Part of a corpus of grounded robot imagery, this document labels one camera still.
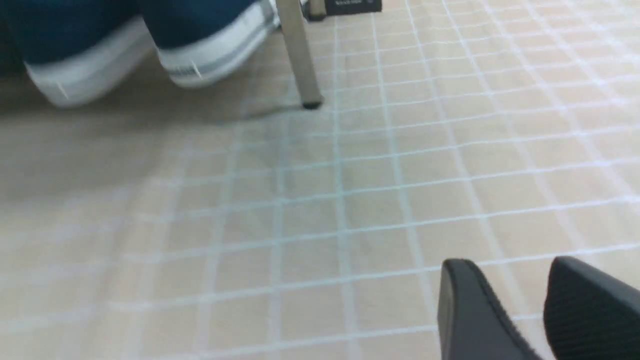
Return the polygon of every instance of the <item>beige tile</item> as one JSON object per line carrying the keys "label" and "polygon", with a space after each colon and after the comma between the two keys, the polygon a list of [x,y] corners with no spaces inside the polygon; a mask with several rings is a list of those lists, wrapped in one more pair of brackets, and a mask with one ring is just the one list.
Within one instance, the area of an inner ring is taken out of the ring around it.
{"label": "beige tile", "polygon": [[28,272],[42,268],[47,251],[42,243],[31,243],[0,252],[0,269],[3,274]]}
{"label": "beige tile", "polygon": [[338,89],[378,86],[378,68],[346,71],[338,74]]}
{"label": "beige tile", "polygon": [[498,116],[456,121],[450,126],[458,144],[504,140],[511,137],[504,120]]}
{"label": "beige tile", "polygon": [[351,272],[377,274],[414,268],[407,236],[406,229],[350,234]]}
{"label": "beige tile", "polygon": [[424,80],[411,83],[395,83],[384,85],[387,104],[402,104],[405,102],[423,102],[432,100],[435,96]]}
{"label": "beige tile", "polygon": [[640,289],[640,249],[615,250],[595,254],[597,267],[616,279]]}
{"label": "beige tile", "polygon": [[376,331],[430,325],[416,275],[365,279],[353,283],[358,329]]}
{"label": "beige tile", "polygon": [[398,157],[404,183],[459,179],[456,158],[452,150],[428,151]]}
{"label": "beige tile", "polygon": [[0,289],[0,320],[14,320],[28,316],[31,309],[27,309],[27,304],[31,299],[41,296],[42,289],[39,284],[20,284],[9,288]]}
{"label": "beige tile", "polygon": [[494,260],[479,220],[458,220],[416,227],[425,266],[440,266],[449,258]]}
{"label": "beige tile", "polygon": [[540,88],[513,90],[495,94],[497,106],[503,111],[527,111],[547,109],[553,103]]}
{"label": "beige tile", "polygon": [[95,281],[98,281],[97,277],[78,274],[41,284],[41,292],[37,297],[46,301],[38,301],[35,304],[27,302],[33,307],[26,307],[25,304],[24,309],[29,315],[44,315],[66,313],[78,307],[89,306],[90,300],[86,298],[85,293],[92,288]]}
{"label": "beige tile", "polygon": [[284,191],[288,199],[335,193],[333,165],[298,168],[284,174]]}
{"label": "beige tile", "polygon": [[424,124],[394,129],[396,152],[412,152],[450,146],[449,134],[442,124]]}
{"label": "beige tile", "polygon": [[417,221],[466,217],[474,214],[463,181],[418,186],[407,190],[407,194],[413,217]]}
{"label": "beige tile", "polygon": [[545,326],[542,319],[518,320],[515,322],[515,325],[539,356],[544,360],[555,360],[556,357],[547,342],[547,335],[545,334]]}
{"label": "beige tile", "polygon": [[133,219],[124,224],[121,231],[113,233],[115,243],[122,254],[153,254],[161,249],[161,239],[171,225]]}
{"label": "beige tile", "polygon": [[310,200],[286,204],[283,227],[285,237],[334,232],[337,230],[335,201]]}
{"label": "beige tile", "polygon": [[[275,86],[267,85],[266,92],[273,97],[285,97],[287,89],[282,90],[282,94],[274,89]],[[263,142],[273,142],[285,136],[285,127],[289,125],[289,117],[282,117],[273,114],[264,114],[260,121],[246,121],[242,124],[241,134],[242,144],[256,144]]]}
{"label": "beige tile", "polygon": [[199,294],[206,262],[205,256],[197,256],[158,264],[153,298],[170,299]]}
{"label": "beige tile", "polygon": [[193,351],[197,321],[197,306],[145,313],[140,354],[155,357],[190,353]]}
{"label": "beige tile", "polygon": [[247,147],[236,154],[236,172],[270,170],[278,166],[279,150],[276,145]]}
{"label": "beige tile", "polygon": [[272,172],[266,175],[237,177],[233,180],[232,204],[272,202],[277,197],[276,175]]}
{"label": "beige tile", "polygon": [[485,213],[549,205],[530,174],[477,179],[473,185]]}
{"label": "beige tile", "polygon": [[557,67],[540,67],[536,69],[536,73],[548,84],[590,81],[589,76],[576,64]]}
{"label": "beige tile", "polygon": [[340,54],[366,53],[374,51],[375,48],[376,42],[373,37],[338,41],[338,53]]}
{"label": "beige tile", "polygon": [[553,211],[501,215],[490,222],[508,258],[575,250]]}
{"label": "beige tile", "polygon": [[345,191],[394,186],[391,158],[345,161],[342,163],[342,187]]}
{"label": "beige tile", "polygon": [[389,105],[388,111],[389,121],[393,126],[425,124],[440,120],[436,101]]}
{"label": "beige tile", "polygon": [[458,32],[455,28],[431,28],[417,31],[418,39],[422,44],[432,44],[433,42],[457,42]]}
{"label": "beige tile", "polygon": [[113,238],[119,238],[121,232],[104,231],[90,234],[78,234],[58,244],[58,256],[44,257],[40,260],[43,267],[69,264],[85,264],[104,261],[113,253]]}
{"label": "beige tile", "polygon": [[35,327],[29,331],[6,332],[0,337],[3,342],[3,354],[8,359],[46,359],[58,353],[64,346],[65,333],[71,325],[52,324],[48,327]]}
{"label": "beige tile", "polygon": [[563,104],[582,104],[607,100],[604,91],[596,85],[553,86],[552,89]]}
{"label": "beige tile", "polygon": [[207,183],[182,187],[176,211],[197,211],[220,205],[222,183]]}
{"label": "beige tile", "polygon": [[630,243],[640,236],[640,226],[630,204],[613,203],[565,210],[588,247]]}
{"label": "beige tile", "polygon": [[333,140],[330,137],[291,140],[287,151],[287,164],[301,166],[333,161]]}
{"label": "beige tile", "polygon": [[139,287],[143,274],[149,271],[143,263],[121,261],[118,266],[110,268],[104,277],[104,283],[99,288],[99,299],[113,302],[135,302],[139,300]]}
{"label": "beige tile", "polygon": [[340,155],[343,159],[379,156],[389,153],[389,140],[386,131],[344,134],[340,135],[338,141]]}
{"label": "beige tile", "polygon": [[509,271],[518,282],[528,310],[528,313],[518,315],[542,314],[547,298],[549,270],[553,260],[552,257],[549,257],[508,264]]}
{"label": "beige tile", "polygon": [[269,297],[243,297],[216,302],[209,323],[214,350],[264,345],[268,342]]}
{"label": "beige tile", "polygon": [[340,275],[336,238],[292,241],[282,245],[282,281],[304,282]]}
{"label": "beige tile", "polygon": [[107,310],[91,319],[85,329],[85,359],[117,359],[127,343],[133,313]]}
{"label": "beige tile", "polygon": [[513,142],[478,143],[464,146],[460,156],[469,176],[526,170],[527,165]]}
{"label": "beige tile", "polygon": [[587,150],[576,138],[555,138],[525,142],[536,167],[551,168],[591,161]]}
{"label": "beige tile", "polygon": [[237,291],[269,286],[271,248],[224,252],[220,255],[216,291]]}
{"label": "beige tile", "polygon": [[640,191],[640,163],[621,163],[614,165],[614,169],[631,189]]}
{"label": "beige tile", "polygon": [[520,59],[511,51],[476,55],[474,60],[480,71],[484,72],[485,79],[489,85],[492,85],[494,90],[496,90],[496,85],[502,85],[500,88],[505,90],[506,88],[512,88],[511,85],[514,84],[514,81],[501,76],[501,74],[505,73],[505,69],[522,67]]}
{"label": "beige tile", "polygon": [[391,34],[378,36],[378,49],[389,50],[416,46],[414,34]]}
{"label": "beige tile", "polygon": [[436,78],[435,86],[442,96],[481,94],[485,91],[477,76]]}
{"label": "beige tile", "polygon": [[384,360],[399,354],[405,359],[439,359],[437,341],[436,332],[414,332],[364,338],[358,342],[364,359]]}
{"label": "beige tile", "polygon": [[131,199],[129,211],[141,215],[167,215],[179,190],[173,187],[146,184]]}
{"label": "beige tile", "polygon": [[523,55],[532,66],[569,64],[572,62],[565,51],[559,47],[543,50],[526,49],[523,50]]}
{"label": "beige tile", "polygon": [[406,49],[393,49],[380,51],[381,66],[402,65],[404,63],[419,62],[422,60],[420,48],[407,47]]}
{"label": "beige tile", "polygon": [[222,176],[227,171],[226,154],[206,154],[190,157],[186,177]]}
{"label": "beige tile", "polygon": [[169,224],[166,251],[200,249],[216,244],[217,223],[213,216],[190,217],[173,221]]}
{"label": "beige tile", "polygon": [[465,119],[483,115],[493,115],[496,109],[491,99],[484,95],[465,95],[442,99],[447,119]]}
{"label": "beige tile", "polygon": [[340,286],[315,286],[284,291],[282,338],[285,341],[344,334]]}
{"label": "beige tile", "polygon": [[344,207],[347,226],[350,229],[396,225],[404,222],[399,194],[395,190],[348,195],[344,198]]}
{"label": "beige tile", "polygon": [[346,341],[307,345],[303,347],[286,348],[281,350],[282,360],[349,360],[349,345]]}
{"label": "beige tile", "polygon": [[244,354],[238,356],[227,357],[229,360],[268,360],[269,354],[266,352],[258,352],[256,354]]}
{"label": "beige tile", "polygon": [[467,55],[464,46],[461,43],[431,43],[422,44],[422,52],[427,59],[443,59],[446,58],[462,58]]}
{"label": "beige tile", "polygon": [[382,79],[385,83],[402,83],[407,81],[425,80],[427,73],[420,63],[405,63],[389,65],[382,68]]}
{"label": "beige tile", "polygon": [[333,113],[325,110],[328,109],[321,108],[313,111],[313,114],[304,109],[293,113],[288,124],[289,136],[332,134],[335,131]]}
{"label": "beige tile", "polygon": [[357,70],[366,69],[370,67],[377,67],[378,59],[376,53],[362,53],[362,54],[347,54],[344,56],[344,63],[342,67],[344,70]]}
{"label": "beige tile", "polygon": [[338,118],[340,131],[366,131],[386,126],[382,107],[343,111],[338,113]]}
{"label": "beige tile", "polygon": [[338,110],[352,110],[364,106],[380,105],[380,88],[378,86],[367,88],[354,88],[341,90],[337,93]]}
{"label": "beige tile", "polygon": [[484,75],[489,87],[496,92],[536,86],[536,80],[525,69],[491,72]]}
{"label": "beige tile", "polygon": [[569,168],[544,174],[560,204],[575,204],[620,196],[601,168]]}
{"label": "beige tile", "polygon": [[571,132],[571,124],[558,111],[514,114],[509,117],[516,133],[522,137]]}
{"label": "beige tile", "polygon": [[246,243],[273,238],[273,208],[255,208],[227,213],[224,244]]}
{"label": "beige tile", "polygon": [[592,135],[590,140],[608,160],[633,158],[640,154],[640,131],[638,130]]}

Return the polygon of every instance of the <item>sneaker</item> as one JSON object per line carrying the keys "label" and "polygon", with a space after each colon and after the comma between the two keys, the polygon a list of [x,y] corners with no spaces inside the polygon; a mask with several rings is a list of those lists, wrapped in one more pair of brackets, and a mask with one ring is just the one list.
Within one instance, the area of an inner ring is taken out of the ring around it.
{"label": "sneaker", "polygon": [[0,13],[29,76],[59,107],[103,96],[153,50],[135,0],[2,0]]}
{"label": "sneaker", "polygon": [[238,69],[280,24],[275,0],[138,0],[158,57],[179,86]]}

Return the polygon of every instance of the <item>white grout line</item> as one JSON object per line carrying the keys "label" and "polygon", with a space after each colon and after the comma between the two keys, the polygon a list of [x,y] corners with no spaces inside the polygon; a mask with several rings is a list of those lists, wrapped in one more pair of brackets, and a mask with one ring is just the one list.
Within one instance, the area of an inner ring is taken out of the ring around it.
{"label": "white grout line", "polygon": [[[451,22],[456,25],[456,19],[454,19],[454,17],[449,13],[449,7],[447,6],[446,0],[442,0],[442,6],[446,9],[447,14],[449,15]],[[462,45],[462,47],[465,50],[465,53],[467,54],[468,58],[471,61],[471,64],[473,65],[473,67],[476,70],[477,74],[482,74],[482,71],[480,70],[480,68],[478,67],[474,57],[473,57],[473,53],[472,51],[469,49],[466,41],[465,41],[465,37],[460,33],[459,29],[456,29],[456,34],[458,35],[458,39],[460,40],[460,44]],[[486,80],[484,79],[484,77],[479,77],[479,80],[481,81],[482,86],[485,88],[485,90],[487,90],[488,92],[490,92],[490,87],[487,84]],[[494,99],[494,97],[490,97],[491,102],[493,103],[493,108],[494,109],[499,109],[498,108],[498,102]],[[468,170],[464,167],[464,165],[462,165],[461,167],[461,171],[463,172],[463,175],[465,177],[468,177]],[[467,185],[467,190],[468,190],[468,194],[471,197],[472,200],[472,205],[474,208],[474,211],[476,212],[476,214],[483,214],[484,213],[484,209],[482,207],[482,204],[480,202],[479,197],[476,194],[476,191],[473,187],[473,185],[471,184],[471,182],[466,182],[465,183]],[[502,249],[502,247],[500,246],[500,243],[498,242],[498,239],[496,238],[495,232],[493,231],[493,228],[491,227],[491,224],[489,223],[489,221],[487,221],[487,219],[484,219],[482,221],[480,221],[481,227],[483,229],[484,235],[486,236],[487,239],[489,239],[489,243],[490,243],[490,247],[492,252],[500,259],[504,259],[505,258],[505,254],[504,251]],[[513,272],[511,271],[510,267],[506,266],[506,265],[501,265],[500,266],[500,270],[502,272],[502,276],[505,280],[505,283],[507,284],[507,288],[509,291],[509,294],[511,295],[511,298],[514,300],[514,303],[516,304],[516,307],[520,310],[520,312],[526,313],[528,308],[527,308],[527,302],[525,301],[525,299],[522,296],[522,290],[520,289],[520,285],[518,284],[518,281],[515,279],[515,276],[513,275]]]}
{"label": "white grout line", "polygon": [[[289,95],[296,93],[297,89],[293,73],[289,76]],[[278,142],[278,161],[274,168],[268,172],[275,172],[276,179],[276,204],[273,209],[273,244],[271,246],[270,283],[271,287],[278,288],[282,283],[282,238],[284,237],[284,206],[286,199],[286,173],[288,164],[289,135],[291,127],[291,116],[285,114],[285,122],[276,126],[283,126],[283,133]],[[269,299],[269,344],[280,343],[282,341],[282,294],[276,290],[271,292]],[[271,351],[267,354],[269,360],[281,360],[282,354],[279,350]]]}
{"label": "white grout line", "polygon": [[[499,26],[498,20],[493,16],[493,14],[492,13],[488,13],[488,15],[491,17],[492,23],[495,23],[496,26]],[[488,84],[485,76],[486,75],[483,74],[480,77],[480,81],[482,82],[482,84],[485,87],[485,89],[487,89],[487,91],[490,91],[489,84]],[[491,99],[492,99],[492,103],[493,103],[494,108],[499,109],[500,112],[504,112],[504,110],[500,108],[500,104],[499,104],[498,101],[495,100],[494,96],[492,96]],[[502,119],[503,119],[503,123],[504,123],[505,127],[507,128],[509,134],[516,138],[518,136],[518,132],[516,131],[515,127],[513,126],[512,121],[507,119],[505,116],[502,116]],[[528,150],[528,148],[524,145],[524,143],[523,142],[514,142],[514,145],[515,145],[517,151],[520,153],[520,156],[522,157],[522,159],[525,161],[525,163],[527,165],[527,168],[529,168],[529,169],[537,169],[538,166],[537,166],[537,164],[536,164],[536,162],[534,160],[534,157],[531,154],[531,152]],[[553,205],[553,206],[560,205],[560,202],[558,201],[557,196],[554,194],[553,190],[551,189],[551,187],[547,183],[547,180],[543,176],[541,176],[541,172],[534,171],[533,174],[534,174],[534,181],[536,183],[536,186],[540,190],[540,192],[543,195],[543,197],[545,198],[546,202],[551,204],[551,205]],[[577,249],[584,249],[584,248],[588,247],[586,240],[584,239],[582,234],[577,230],[575,224],[569,219],[568,215],[564,211],[555,211],[554,213],[555,213],[555,216],[556,216],[559,224],[561,225],[561,227],[565,231],[566,235],[569,237],[569,239],[573,243],[573,246],[576,247]],[[525,310],[526,311],[530,311],[531,309],[529,309],[529,307],[526,306]]]}
{"label": "white grout line", "polygon": [[[334,47],[333,47],[333,64],[334,67],[338,66],[338,28],[333,29]],[[337,248],[338,248],[338,263],[339,273],[341,277],[350,277],[351,275],[351,259],[350,248],[351,242],[347,235],[347,214],[344,204],[344,185],[342,183],[342,155],[340,153],[340,140],[338,131],[340,129],[340,119],[337,113],[337,99],[338,99],[338,73],[333,73],[333,175],[335,181],[335,191],[337,198],[335,201],[336,221],[337,221]],[[344,312],[344,326],[347,334],[356,334],[358,332],[358,323],[356,319],[356,305],[355,294],[352,282],[345,282],[340,285],[340,294],[342,297],[342,311]],[[350,338],[347,342],[348,346],[348,360],[362,360],[362,349],[360,344],[354,339]]]}
{"label": "white grout line", "polygon": [[[184,150],[190,151],[193,148],[194,132],[193,130],[187,131],[185,135],[186,135],[186,143],[184,145]],[[190,164],[189,158],[183,160],[182,167],[179,170],[180,176],[178,178],[184,179],[186,177],[186,172],[189,168],[189,164]],[[170,209],[169,211],[174,211],[181,196],[180,188],[174,191],[175,193],[173,194],[173,198],[171,199],[172,206],[168,207]],[[169,229],[165,228],[164,233],[161,235],[159,239],[157,239],[158,252],[161,253],[164,250],[166,242],[167,240],[169,240],[168,237],[169,237]],[[152,295],[154,290],[154,282],[156,280],[157,271],[158,271],[157,266],[147,266],[142,271],[140,285],[138,286],[138,293],[137,293],[137,297],[139,300],[147,301],[147,299],[149,299],[149,297]],[[125,358],[137,357],[139,352],[141,351],[141,348],[143,345],[142,344],[143,332],[145,328],[144,316],[145,316],[144,314],[137,314],[137,316],[134,316],[134,318],[131,320],[131,323],[129,324],[129,328],[127,329],[127,336],[125,337],[126,341],[124,344],[123,354],[122,354]]]}
{"label": "white grout line", "polygon": [[[616,161],[614,163],[640,163],[640,158],[634,158],[633,160],[625,160],[625,161]],[[554,171],[558,171],[558,170],[569,170],[569,169],[574,169],[574,168],[589,168],[589,167],[597,167],[598,164],[594,164],[594,163],[583,163],[583,164],[572,164],[572,165],[567,165],[567,166],[562,166],[562,167],[556,167],[556,168],[532,168],[532,169],[525,169],[525,170],[517,170],[517,171],[512,171],[512,172],[508,172],[508,173],[499,173],[499,174],[487,174],[487,175],[481,175],[481,176],[474,176],[474,177],[459,177],[459,178],[454,178],[454,179],[443,179],[443,180],[438,180],[438,181],[428,181],[425,183],[413,183],[413,184],[403,184],[401,186],[387,186],[387,187],[381,187],[381,188],[368,188],[368,189],[357,189],[357,190],[351,190],[348,192],[342,192],[343,196],[348,196],[348,195],[353,195],[356,193],[364,193],[364,192],[382,192],[382,191],[398,191],[401,189],[407,189],[407,188],[413,188],[413,187],[419,187],[419,186],[430,186],[430,185],[434,185],[434,184],[444,184],[444,183],[453,183],[453,182],[472,182],[475,180],[479,180],[479,179],[491,179],[494,177],[504,177],[504,176],[517,176],[517,175],[525,175],[525,174],[545,174],[545,173],[549,173],[549,172],[554,172]],[[607,166],[607,164],[599,164],[599,167],[604,167]],[[325,198],[327,199],[337,199],[340,195],[338,193],[336,194],[326,194]],[[567,205],[560,205],[560,204],[553,204],[548,208],[540,208],[542,210],[539,209],[523,209],[523,210],[513,210],[513,211],[504,211],[504,212],[500,212],[500,213],[487,213],[484,214],[486,217],[494,217],[494,216],[501,216],[501,215],[508,215],[508,214],[513,214],[513,213],[526,213],[526,212],[530,212],[530,211],[544,211],[545,209],[549,209],[549,210],[564,210],[564,209],[570,209],[570,208],[574,208],[574,207],[581,207],[583,204],[586,204],[586,206],[590,206],[589,204],[608,204],[608,203],[612,203],[612,202],[638,202],[640,199],[640,197],[626,197],[626,196],[622,196],[622,197],[617,197],[617,198],[613,198],[613,199],[607,199],[607,200],[594,200],[593,202],[587,202],[587,203],[580,203],[580,204],[567,204]],[[273,206],[272,203],[268,203],[265,205],[260,205],[259,208],[264,207],[264,206]],[[456,221],[459,220],[461,218],[445,218],[445,219],[435,219],[435,220],[429,220],[431,222],[450,222],[450,221]],[[356,228],[356,229],[347,229],[348,232],[350,233],[355,233],[355,232],[362,232],[362,231],[370,231],[373,230],[373,228]],[[328,234],[311,234],[308,236],[298,236],[298,237],[294,237],[294,238],[284,238],[283,241],[296,241],[296,240],[306,240],[308,238],[321,238],[321,237],[325,237],[325,236],[333,236],[335,233],[328,233]],[[217,247],[217,246],[213,246],[213,247],[207,247],[207,248],[196,248],[196,249],[189,249],[189,250],[179,250],[179,251],[175,251],[175,252],[165,252],[162,253],[161,255],[137,255],[137,254],[122,254],[120,256],[120,259],[116,259],[114,261],[94,261],[94,262],[89,262],[89,263],[71,263],[71,264],[66,264],[66,265],[62,265],[62,266],[54,266],[54,267],[49,267],[49,268],[39,268],[36,270],[32,270],[30,272],[23,272],[23,273],[19,273],[19,274],[11,274],[11,275],[6,275],[4,276],[2,279],[0,279],[0,289],[2,288],[10,288],[12,286],[17,286],[21,283],[24,282],[33,282],[33,283],[38,283],[38,282],[42,282],[42,281],[52,281],[53,279],[57,279],[59,277],[65,277],[65,276],[70,276],[78,271],[88,271],[88,270],[92,270],[92,271],[98,271],[100,269],[107,269],[111,266],[115,266],[117,265],[120,261],[130,261],[130,262],[139,262],[139,263],[161,263],[163,261],[175,261],[177,259],[184,259],[184,258],[190,258],[190,257],[196,257],[196,256],[202,256],[203,254],[205,255],[211,255],[211,254],[215,254],[217,252],[233,252],[233,251],[240,251],[240,250],[247,250],[247,249],[254,249],[256,247],[264,247],[264,246],[270,246],[272,245],[273,242],[271,240],[265,240],[265,241],[253,241],[250,243],[245,243],[245,244],[233,244],[233,245],[224,245],[222,247]]]}
{"label": "white grout line", "polygon": [[[593,254],[603,254],[603,253],[614,252],[614,251],[633,250],[638,248],[640,248],[640,241],[633,240],[630,243],[621,243],[619,245],[611,245],[608,247],[600,247],[600,248],[594,248],[594,249],[578,249],[578,250],[573,250],[568,252],[548,253],[548,254],[539,254],[539,255],[533,255],[533,256],[521,256],[516,258],[503,258],[503,259],[487,260],[487,261],[477,261],[476,263],[479,266],[504,265],[504,264],[517,263],[521,261],[553,259],[558,256],[585,256],[585,255],[593,255]],[[274,291],[312,288],[316,286],[331,286],[336,284],[349,284],[349,283],[359,281],[359,280],[364,280],[364,279],[381,279],[384,277],[415,275],[421,272],[437,272],[437,271],[440,271],[440,265],[426,266],[424,268],[411,268],[411,269],[398,270],[393,272],[350,275],[349,277],[340,276],[336,278],[329,278],[329,279],[316,280],[316,281],[293,282],[293,283],[281,284],[278,287],[252,288],[247,290],[232,291],[228,293],[199,294],[192,297],[168,299],[168,300],[163,300],[161,302],[154,302],[151,304],[149,303],[126,304],[126,303],[110,302],[106,304],[106,308],[102,310],[107,311],[108,309],[115,309],[119,311],[127,311],[127,312],[132,311],[132,312],[144,313],[144,312],[157,311],[159,309],[166,309],[171,307],[199,304],[200,302],[224,301],[224,300],[232,300],[232,299],[241,299],[244,297],[251,297],[251,296],[257,296],[257,295],[265,295],[265,294],[273,293]],[[97,314],[97,310],[100,310],[100,308],[90,306],[82,309],[75,309],[73,311],[67,311],[64,313],[49,314],[46,316],[29,316],[26,318],[18,318],[14,320],[3,321],[3,322],[0,322],[0,333],[24,332],[24,331],[30,331],[30,329],[35,329],[35,328],[55,326],[56,324],[59,324],[59,323],[73,322],[73,321],[77,321],[77,319],[79,318],[95,316]]]}
{"label": "white grout line", "polygon": [[[554,38],[554,41],[556,41],[556,44],[565,50],[566,55],[574,59],[574,61],[579,64],[582,71],[584,71],[598,85],[599,89],[603,92],[603,94],[610,99],[618,100],[619,101],[618,106],[621,107],[623,111],[625,112],[628,111],[626,108],[620,105],[629,104],[629,102],[626,99],[620,99],[619,95],[612,88],[610,88],[587,63],[585,63],[584,61],[581,61],[578,54],[576,54],[573,51],[573,49],[570,46],[568,46],[561,37],[555,34],[553,32],[553,29],[549,28],[547,22],[538,15],[536,10],[529,3],[525,3],[525,7],[529,11],[529,13],[533,16],[533,18],[536,19],[536,21],[539,22],[540,25],[545,29],[547,34],[550,35],[552,38]],[[553,91],[549,90],[548,95],[550,95],[554,101],[561,103],[561,101],[557,99]],[[572,124],[572,127],[575,127],[576,130],[578,131],[582,130],[580,123],[576,121],[576,119],[573,116],[570,115],[568,117],[568,120]],[[604,159],[600,151],[591,142],[590,139],[586,138],[585,136],[580,136],[579,140],[583,144],[583,146],[585,146],[585,148],[587,149],[587,151],[590,153],[590,155],[593,157],[594,160],[600,161]],[[628,195],[635,194],[635,191],[633,190],[633,188],[629,186],[629,184],[624,179],[622,179],[613,169],[607,167],[607,168],[604,168],[603,170],[604,170],[605,176],[609,178],[610,182],[612,184],[615,184],[622,192]],[[640,208],[635,206],[634,210],[636,211],[637,214],[640,215]]]}
{"label": "white grout line", "polygon": [[[380,64],[381,63],[380,52],[379,52],[380,47],[378,43],[378,36],[376,34],[376,18],[373,16],[373,14],[371,15],[371,21],[373,23],[372,32],[374,35],[376,59],[378,64]],[[413,23],[413,20],[411,20],[410,22],[413,29],[414,39],[416,40],[416,42],[419,42],[418,34],[415,32],[415,24]],[[391,126],[389,108],[387,106],[387,93],[385,91],[385,87],[382,85],[384,83],[382,68],[378,69],[378,77],[380,79],[380,96],[382,98],[382,104],[383,104],[385,129],[387,131],[388,147],[389,147],[389,153],[391,155],[390,159],[391,159],[391,164],[392,164],[393,173],[394,173],[394,182],[398,187],[398,190],[396,190],[396,195],[397,195],[398,203],[400,205],[400,208],[403,214],[403,220],[405,223],[410,224],[415,222],[415,218],[413,216],[413,211],[411,208],[411,204],[409,202],[409,196],[404,190],[405,183],[404,183],[403,171],[400,166],[400,160],[399,160],[400,155],[397,150],[396,136]],[[431,87],[431,91],[434,95],[436,94],[433,86]],[[416,266],[417,268],[424,268],[424,258],[422,255],[423,254],[422,247],[420,246],[420,241],[418,240],[418,234],[415,230],[415,227],[409,226],[406,230],[407,230],[406,240],[409,245],[414,266]],[[424,306],[424,310],[426,311],[426,313],[431,319],[435,320],[438,318],[438,309],[437,309],[437,305],[433,301],[433,291],[431,289],[431,284],[429,283],[429,279],[427,278],[425,273],[422,273],[422,272],[418,273],[418,282],[420,284],[420,290],[422,292],[422,304]]]}

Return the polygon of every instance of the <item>tiled floor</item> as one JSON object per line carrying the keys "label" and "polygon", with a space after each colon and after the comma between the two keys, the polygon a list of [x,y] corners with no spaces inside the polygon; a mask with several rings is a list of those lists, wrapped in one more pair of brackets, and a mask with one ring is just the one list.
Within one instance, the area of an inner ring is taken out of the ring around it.
{"label": "tiled floor", "polygon": [[554,256],[640,287],[640,1],[383,1],[309,26],[320,111],[280,35],[205,90],[3,85],[3,357],[438,359],[466,257],[550,359]]}

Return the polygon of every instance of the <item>shoe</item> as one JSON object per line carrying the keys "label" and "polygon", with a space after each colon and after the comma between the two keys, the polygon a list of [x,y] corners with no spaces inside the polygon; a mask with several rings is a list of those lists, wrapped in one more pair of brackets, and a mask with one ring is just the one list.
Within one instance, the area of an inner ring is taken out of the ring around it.
{"label": "shoe", "polygon": [[79,106],[117,86],[153,50],[135,0],[0,0],[35,85]]}
{"label": "shoe", "polygon": [[238,69],[279,24],[275,0],[138,0],[174,83],[196,88]]}

